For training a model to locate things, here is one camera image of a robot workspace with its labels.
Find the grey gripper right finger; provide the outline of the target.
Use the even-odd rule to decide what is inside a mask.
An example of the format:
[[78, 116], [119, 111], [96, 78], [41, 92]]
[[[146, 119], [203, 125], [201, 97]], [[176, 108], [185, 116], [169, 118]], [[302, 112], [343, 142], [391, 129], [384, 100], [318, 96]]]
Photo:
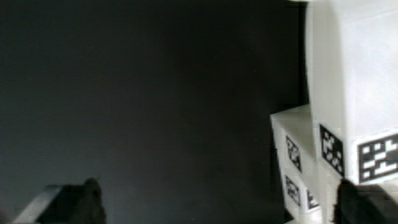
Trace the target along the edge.
[[332, 224], [398, 224], [398, 201], [377, 184], [341, 180]]

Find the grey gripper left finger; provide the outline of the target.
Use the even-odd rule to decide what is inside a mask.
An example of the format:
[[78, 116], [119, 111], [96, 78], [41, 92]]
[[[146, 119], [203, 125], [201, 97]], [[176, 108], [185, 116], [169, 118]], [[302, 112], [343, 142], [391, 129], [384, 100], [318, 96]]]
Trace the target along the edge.
[[82, 185], [48, 185], [11, 224], [107, 224], [98, 180]]

